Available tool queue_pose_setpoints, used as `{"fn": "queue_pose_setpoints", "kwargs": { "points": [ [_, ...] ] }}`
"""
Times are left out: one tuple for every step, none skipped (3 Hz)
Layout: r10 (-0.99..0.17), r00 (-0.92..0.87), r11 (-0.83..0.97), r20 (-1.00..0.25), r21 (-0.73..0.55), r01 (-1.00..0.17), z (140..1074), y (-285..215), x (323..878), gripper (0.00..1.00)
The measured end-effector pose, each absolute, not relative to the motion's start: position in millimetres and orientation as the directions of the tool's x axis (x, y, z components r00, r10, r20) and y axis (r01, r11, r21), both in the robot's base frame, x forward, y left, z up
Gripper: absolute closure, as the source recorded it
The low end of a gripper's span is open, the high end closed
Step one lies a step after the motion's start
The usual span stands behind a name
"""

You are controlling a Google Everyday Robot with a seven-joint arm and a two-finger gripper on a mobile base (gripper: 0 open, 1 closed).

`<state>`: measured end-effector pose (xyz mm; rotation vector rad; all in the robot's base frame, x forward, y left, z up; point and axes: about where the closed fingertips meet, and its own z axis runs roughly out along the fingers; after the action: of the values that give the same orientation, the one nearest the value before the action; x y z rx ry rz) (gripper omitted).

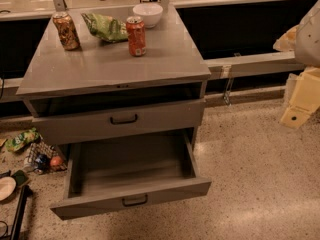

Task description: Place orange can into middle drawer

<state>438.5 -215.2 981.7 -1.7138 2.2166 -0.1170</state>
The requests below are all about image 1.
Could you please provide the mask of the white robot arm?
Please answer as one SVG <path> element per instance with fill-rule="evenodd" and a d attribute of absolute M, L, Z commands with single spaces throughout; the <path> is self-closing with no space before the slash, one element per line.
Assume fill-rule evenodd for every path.
<path fill-rule="evenodd" d="M 298 129 L 320 107 L 320 0 L 273 45 L 277 51 L 293 51 L 295 59 L 306 66 L 294 77 L 295 86 L 280 119 L 286 127 Z"/>

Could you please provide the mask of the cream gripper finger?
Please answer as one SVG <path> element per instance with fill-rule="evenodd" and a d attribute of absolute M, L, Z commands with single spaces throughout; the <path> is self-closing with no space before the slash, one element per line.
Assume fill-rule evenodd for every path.
<path fill-rule="evenodd" d="M 296 44 L 296 32 L 298 26 L 290 28 L 286 33 L 284 33 L 279 39 L 273 44 L 273 48 L 276 51 L 288 52 L 295 49 Z"/>
<path fill-rule="evenodd" d="M 284 104 L 282 125 L 298 129 L 306 123 L 320 107 L 320 68 L 306 67 L 299 75 L 290 74 Z"/>

